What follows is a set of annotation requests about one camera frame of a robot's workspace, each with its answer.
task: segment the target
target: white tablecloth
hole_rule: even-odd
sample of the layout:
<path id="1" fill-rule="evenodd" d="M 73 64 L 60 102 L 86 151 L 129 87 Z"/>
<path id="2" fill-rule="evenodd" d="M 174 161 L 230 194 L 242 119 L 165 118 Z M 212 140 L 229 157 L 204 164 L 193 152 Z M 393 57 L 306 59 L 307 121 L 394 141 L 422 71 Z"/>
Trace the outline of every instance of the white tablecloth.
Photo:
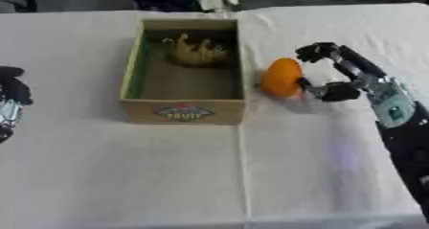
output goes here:
<path id="1" fill-rule="evenodd" d="M 407 81 L 429 105 L 425 6 L 230 14 L 248 76 L 243 124 L 125 122 L 118 91 L 139 20 L 196 16 L 215 17 L 0 15 L 0 64 L 26 69 L 35 99 L 0 147 L 0 228 L 425 228 L 364 98 L 279 102 L 252 87 L 275 58 L 333 41 Z M 342 77 L 324 61 L 304 69 L 314 81 Z"/>

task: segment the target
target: orange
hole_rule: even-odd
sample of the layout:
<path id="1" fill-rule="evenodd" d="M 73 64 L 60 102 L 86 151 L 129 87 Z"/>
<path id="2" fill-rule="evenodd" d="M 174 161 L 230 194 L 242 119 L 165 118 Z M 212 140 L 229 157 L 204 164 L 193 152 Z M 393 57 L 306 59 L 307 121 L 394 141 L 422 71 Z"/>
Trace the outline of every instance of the orange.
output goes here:
<path id="1" fill-rule="evenodd" d="M 300 90 L 296 81 L 302 76 L 301 66 L 295 59 L 281 57 L 262 75 L 261 89 L 277 97 L 291 97 Z"/>

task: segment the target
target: cardboard box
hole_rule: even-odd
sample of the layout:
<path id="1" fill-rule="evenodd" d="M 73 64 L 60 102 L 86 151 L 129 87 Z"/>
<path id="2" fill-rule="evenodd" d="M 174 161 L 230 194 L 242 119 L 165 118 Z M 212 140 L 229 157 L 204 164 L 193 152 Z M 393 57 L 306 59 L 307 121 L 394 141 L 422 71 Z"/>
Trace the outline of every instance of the cardboard box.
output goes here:
<path id="1" fill-rule="evenodd" d="M 209 38 L 227 48 L 219 68 L 187 68 L 167 56 L 164 38 Z M 147 124 L 238 125 L 245 106 L 237 21 L 145 20 L 124 73 L 121 102 L 130 121 Z"/>

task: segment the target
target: box label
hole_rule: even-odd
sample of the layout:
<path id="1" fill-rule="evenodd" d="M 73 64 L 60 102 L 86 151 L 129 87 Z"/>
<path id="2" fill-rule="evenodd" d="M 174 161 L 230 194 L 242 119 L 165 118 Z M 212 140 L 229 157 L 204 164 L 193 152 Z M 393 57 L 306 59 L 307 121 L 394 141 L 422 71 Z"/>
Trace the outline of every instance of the box label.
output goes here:
<path id="1" fill-rule="evenodd" d="M 214 113 L 209 110 L 186 103 L 177 103 L 172 106 L 160 107 L 156 109 L 154 113 L 182 123 L 193 122 L 214 115 Z"/>

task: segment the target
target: robotic hand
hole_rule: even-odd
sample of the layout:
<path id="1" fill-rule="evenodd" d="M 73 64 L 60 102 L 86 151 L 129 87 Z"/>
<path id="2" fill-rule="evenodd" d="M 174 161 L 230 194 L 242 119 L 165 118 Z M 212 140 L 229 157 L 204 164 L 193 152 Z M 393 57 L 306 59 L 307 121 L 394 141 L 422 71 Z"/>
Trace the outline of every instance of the robotic hand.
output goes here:
<path id="1" fill-rule="evenodd" d="M 350 81 L 313 86 L 302 78 L 297 83 L 316 99 L 339 102 L 366 93 L 378 119 L 381 138 L 395 168 L 429 222 L 429 113 L 415 101 L 403 84 L 346 46 L 315 43 L 298 49 L 298 59 L 317 62 L 330 58 Z"/>
<path id="2" fill-rule="evenodd" d="M 17 79 L 23 74 L 21 68 L 0 66 L 0 143 L 13 135 L 23 106 L 33 103 L 30 88 Z"/>

